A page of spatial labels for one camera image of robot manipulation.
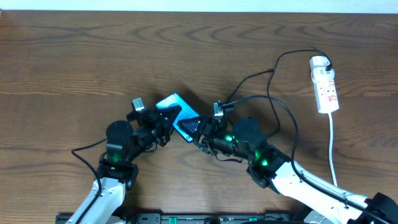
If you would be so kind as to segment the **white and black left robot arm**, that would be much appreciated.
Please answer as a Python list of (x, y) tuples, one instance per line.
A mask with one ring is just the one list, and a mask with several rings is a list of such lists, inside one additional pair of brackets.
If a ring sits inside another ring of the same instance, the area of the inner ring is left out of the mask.
[(165, 146), (170, 141), (173, 123), (182, 111), (180, 106), (166, 109), (133, 110), (125, 120), (117, 120), (106, 129), (105, 152), (100, 155), (98, 168), (76, 152), (71, 153), (85, 163), (94, 174), (93, 186), (67, 223), (117, 222), (114, 212), (123, 204), (127, 191), (136, 182), (139, 169), (133, 160), (151, 147)]

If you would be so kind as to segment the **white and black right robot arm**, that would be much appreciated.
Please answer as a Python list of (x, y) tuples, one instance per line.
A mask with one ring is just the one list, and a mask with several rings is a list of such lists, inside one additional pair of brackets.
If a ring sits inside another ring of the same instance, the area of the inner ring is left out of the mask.
[(231, 130), (207, 116), (182, 119), (177, 126), (209, 154), (247, 160), (246, 172), (258, 186), (298, 200), (332, 223), (397, 223), (393, 199), (355, 194), (311, 174), (269, 144), (255, 119), (241, 119)]

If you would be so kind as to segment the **blue Galaxy smartphone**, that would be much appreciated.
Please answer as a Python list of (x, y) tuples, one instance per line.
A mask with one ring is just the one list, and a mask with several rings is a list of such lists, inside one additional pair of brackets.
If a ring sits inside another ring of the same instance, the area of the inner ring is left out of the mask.
[(159, 110), (176, 106), (178, 106), (181, 110), (173, 122), (173, 127), (187, 143), (191, 143), (193, 139), (181, 130), (181, 128), (178, 126), (178, 122), (182, 119), (196, 118), (199, 116), (199, 114), (178, 93), (172, 93), (170, 96), (155, 104), (155, 107)]

